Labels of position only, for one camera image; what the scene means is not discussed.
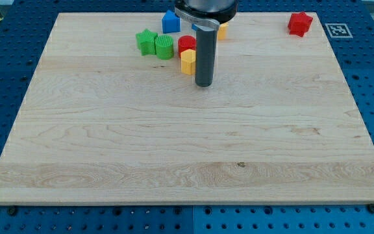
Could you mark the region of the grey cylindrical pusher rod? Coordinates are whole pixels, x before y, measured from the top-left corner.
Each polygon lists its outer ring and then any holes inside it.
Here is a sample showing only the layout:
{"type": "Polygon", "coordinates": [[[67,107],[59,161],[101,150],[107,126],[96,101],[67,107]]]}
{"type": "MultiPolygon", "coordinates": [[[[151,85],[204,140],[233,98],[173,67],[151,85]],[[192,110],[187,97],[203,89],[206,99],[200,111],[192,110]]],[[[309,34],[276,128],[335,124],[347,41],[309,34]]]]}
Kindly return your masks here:
{"type": "Polygon", "coordinates": [[[217,31],[205,26],[196,30],[195,83],[200,87],[212,84],[216,56],[217,31]]]}

